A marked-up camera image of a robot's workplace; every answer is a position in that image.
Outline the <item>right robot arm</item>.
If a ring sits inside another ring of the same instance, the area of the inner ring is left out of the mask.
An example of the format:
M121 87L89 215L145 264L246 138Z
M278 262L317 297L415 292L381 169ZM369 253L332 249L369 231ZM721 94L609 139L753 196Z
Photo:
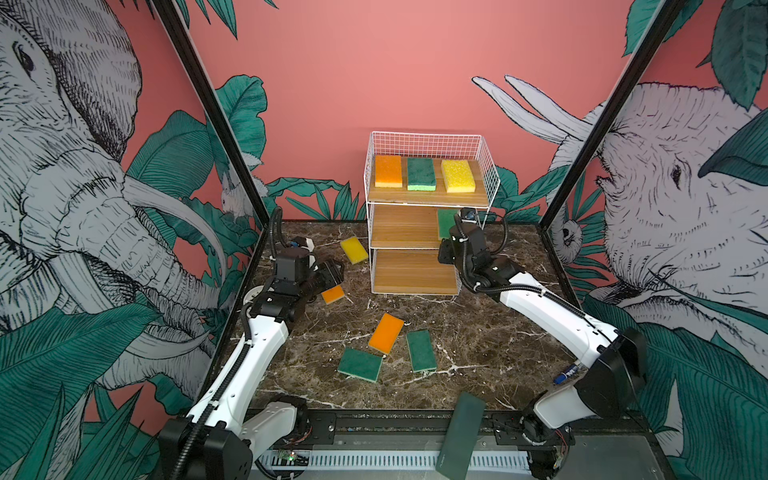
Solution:
M587 417L618 419L647 381L647 340L623 331L553 293L522 266L491 249L473 208L453 216L438 253L462 285L521 313L565 346L583 367L575 380L541 394L523 411L519 427L531 444L545 443L562 427Z

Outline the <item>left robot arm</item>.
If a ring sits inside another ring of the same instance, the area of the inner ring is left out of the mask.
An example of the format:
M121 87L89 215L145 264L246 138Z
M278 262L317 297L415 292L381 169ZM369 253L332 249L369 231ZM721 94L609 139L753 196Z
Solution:
M285 397L246 416L268 367L306 306L340 285L344 265L317 262L307 237L286 240L283 211L268 224L272 274L243 300L243 334L217 378L189 413L166 423L158 436L159 479L247 479L260 457L279 440L300 434L300 400Z

